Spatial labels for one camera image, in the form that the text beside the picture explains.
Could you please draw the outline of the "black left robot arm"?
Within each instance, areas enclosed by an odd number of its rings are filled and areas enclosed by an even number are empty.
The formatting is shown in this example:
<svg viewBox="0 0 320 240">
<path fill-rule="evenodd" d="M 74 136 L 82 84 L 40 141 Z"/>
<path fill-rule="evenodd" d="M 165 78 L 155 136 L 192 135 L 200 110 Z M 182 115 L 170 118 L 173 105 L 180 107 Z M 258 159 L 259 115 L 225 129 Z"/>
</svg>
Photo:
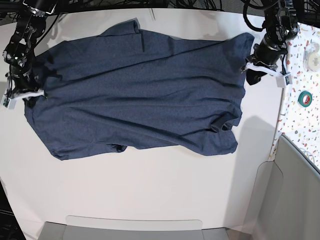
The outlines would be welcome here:
<svg viewBox="0 0 320 240">
<path fill-rule="evenodd" d="M 292 0 L 262 0 L 262 5 L 254 5 L 250 0 L 243 1 L 242 16 L 246 25 L 255 32 L 265 31 L 259 44 L 253 46 L 253 54 L 246 58 L 246 65 L 241 68 L 246 73 L 249 85 L 255 85 L 265 75 L 284 77 L 287 84 L 289 78 L 286 67 L 277 72 L 277 62 L 284 61 L 288 54 L 288 41 L 293 40 L 299 31 L 297 11 Z M 248 8 L 263 10 L 264 21 L 261 27 L 255 27 L 248 19 Z"/>
</svg>

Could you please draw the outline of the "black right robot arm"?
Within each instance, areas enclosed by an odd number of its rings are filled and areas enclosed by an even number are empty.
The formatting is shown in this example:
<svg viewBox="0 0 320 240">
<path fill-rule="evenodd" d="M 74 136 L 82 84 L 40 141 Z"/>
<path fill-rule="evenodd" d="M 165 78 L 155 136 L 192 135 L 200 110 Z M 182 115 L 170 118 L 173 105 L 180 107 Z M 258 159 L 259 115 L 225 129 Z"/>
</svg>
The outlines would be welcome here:
<svg viewBox="0 0 320 240">
<path fill-rule="evenodd" d="M 57 0 L 23 0 L 0 2 L 1 13 L 18 13 L 16 27 L 2 55 L 9 65 L 7 87 L 1 105 L 13 109 L 17 100 L 29 101 L 45 93 L 34 76 L 32 64 L 35 48 L 46 30 L 47 16 L 55 11 Z"/>
</svg>

